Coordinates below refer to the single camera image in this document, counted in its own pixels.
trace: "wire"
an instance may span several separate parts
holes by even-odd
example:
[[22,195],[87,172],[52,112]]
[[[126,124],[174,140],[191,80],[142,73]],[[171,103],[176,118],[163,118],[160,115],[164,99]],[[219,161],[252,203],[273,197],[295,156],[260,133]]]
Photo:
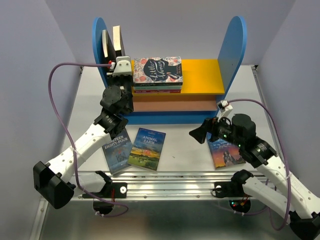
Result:
[[82,64],[82,63],[75,63],[75,62],[63,62],[63,63],[60,63],[56,66],[54,66],[54,68],[51,70],[50,72],[50,75],[49,75],[49,80],[48,80],[48,91],[49,91],[49,98],[50,98],[50,102],[51,102],[51,105],[52,105],[52,108],[54,110],[54,113],[56,115],[56,117],[58,118],[60,124],[62,125],[63,129],[64,129],[64,132],[65,134],[67,135],[70,143],[71,143],[71,146],[73,148],[73,166],[74,166],[74,175],[75,175],[75,182],[76,182],[76,185],[78,186],[79,189],[81,189],[84,193],[88,194],[89,196],[91,196],[92,198],[95,198],[95,199],[98,199],[100,200],[101,202],[104,202],[104,203],[107,203],[107,204],[112,204],[112,205],[118,205],[118,206],[121,206],[121,207],[124,207],[125,210],[123,210],[122,212],[120,213],[117,213],[117,214],[114,214],[114,215],[104,215],[104,214],[100,214],[99,212],[96,212],[96,215],[99,215],[101,217],[105,217],[105,218],[110,218],[110,217],[117,217],[117,216],[120,216],[122,214],[125,214],[128,210],[129,210],[129,207],[124,204],[124,203],[119,203],[119,202],[112,202],[112,201],[107,201],[101,197],[98,197],[94,194],[92,194],[91,192],[85,190],[81,185],[80,185],[80,181],[79,181],[79,173],[78,173],[78,161],[77,161],[77,149],[76,149],[76,145],[75,145],[75,142],[73,140],[73,138],[71,137],[71,134],[68,130],[68,128],[66,127],[66,125],[64,124],[60,114],[58,113],[58,110],[57,110],[57,107],[56,107],[56,104],[54,102],[54,99],[53,99],[53,96],[52,96],[52,89],[51,89],[51,82],[52,82],[52,76],[54,74],[54,72],[57,70],[57,68],[61,67],[61,66],[79,66],[79,67],[111,67],[111,64]]
[[[276,123],[275,123],[275,120],[274,118],[272,117],[271,113],[269,112],[269,110],[267,109],[267,107],[265,105],[263,105],[261,102],[259,101],[256,101],[254,99],[248,99],[248,98],[239,98],[239,99],[233,99],[233,100],[229,100],[228,103],[235,103],[235,102],[252,102],[252,103],[256,103],[258,105],[260,105],[261,107],[263,107],[263,109],[266,111],[266,113],[269,115],[271,121],[272,121],[272,124],[274,126],[274,130],[275,130],[275,133],[276,133],[276,136],[278,138],[278,141],[279,141],[279,145],[280,145],[280,149],[282,150],[282,154],[283,154],[283,161],[284,161],[284,165],[285,165],[285,174],[286,176],[288,177],[289,174],[290,174],[290,169],[289,169],[289,163],[288,163],[288,158],[287,158],[287,155],[286,155],[286,152],[285,152],[285,149],[283,147],[283,142],[281,141],[281,138],[280,138],[280,135],[279,135],[279,132],[278,132],[278,128],[276,126]],[[282,224],[280,225],[280,227],[276,227],[275,226],[275,223],[274,223],[274,220],[271,216],[271,210],[270,208],[268,207],[268,210],[269,210],[269,216],[270,216],[270,222],[271,222],[271,225],[273,227],[273,229],[275,229],[276,231],[280,231],[282,230],[286,225],[287,225],[287,220],[288,220],[288,216],[289,216],[289,211],[290,211],[290,204],[291,204],[291,180],[290,180],[290,177],[287,178],[287,187],[288,187],[288,193],[287,193],[287,202],[286,202],[286,209],[285,209],[285,215],[284,215],[284,218],[283,218],[283,222]]]

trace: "gray floor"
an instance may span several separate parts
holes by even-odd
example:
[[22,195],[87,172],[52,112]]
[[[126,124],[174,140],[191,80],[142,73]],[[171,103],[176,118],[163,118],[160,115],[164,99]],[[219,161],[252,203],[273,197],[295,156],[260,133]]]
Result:
[[[275,231],[268,212],[239,216],[215,206],[217,201],[130,202],[129,212],[114,218],[94,215],[92,201],[48,207],[41,240],[223,240],[298,239],[287,226]],[[252,203],[252,211],[263,205]],[[279,225],[281,218],[273,214]]]

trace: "brown panel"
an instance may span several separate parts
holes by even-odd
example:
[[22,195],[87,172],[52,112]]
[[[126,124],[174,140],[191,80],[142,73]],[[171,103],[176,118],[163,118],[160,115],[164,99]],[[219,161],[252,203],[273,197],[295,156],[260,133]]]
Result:
[[216,111],[215,95],[133,96],[135,112]]

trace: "gray wall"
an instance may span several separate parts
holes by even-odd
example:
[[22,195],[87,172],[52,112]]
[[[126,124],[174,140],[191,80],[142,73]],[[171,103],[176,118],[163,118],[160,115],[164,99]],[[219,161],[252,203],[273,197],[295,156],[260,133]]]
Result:
[[[0,239],[29,239],[40,195],[33,165],[58,154],[63,133],[48,97],[51,68],[74,56],[43,0],[4,0],[0,7]],[[67,120],[79,69],[64,67],[53,81]]]
[[291,170],[320,196],[320,1],[297,0],[258,68]]
[[91,29],[121,25],[133,58],[217,58],[232,17],[244,16],[244,64],[258,64],[295,0],[46,0],[77,61],[92,62]]

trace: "yellow board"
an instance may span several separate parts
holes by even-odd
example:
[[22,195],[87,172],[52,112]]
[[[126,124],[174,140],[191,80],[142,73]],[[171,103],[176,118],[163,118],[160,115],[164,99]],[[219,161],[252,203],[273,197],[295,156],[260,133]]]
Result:
[[133,95],[221,95],[225,93],[217,59],[182,59],[182,76],[181,93],[133,93]]

